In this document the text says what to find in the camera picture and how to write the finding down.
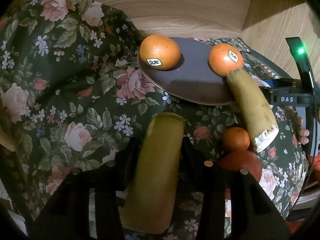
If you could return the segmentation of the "person's right hand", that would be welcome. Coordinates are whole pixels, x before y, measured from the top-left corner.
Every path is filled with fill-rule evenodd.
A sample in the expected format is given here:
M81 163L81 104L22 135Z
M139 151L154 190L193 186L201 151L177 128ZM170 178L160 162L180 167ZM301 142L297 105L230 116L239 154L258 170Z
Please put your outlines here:
M309 130L302 127L303 119L297 114L297 111L294 107L289 106L287 109L289 111L289 117L293 125L293 130L297 134L298 142L302 145L306 145L309 142Z

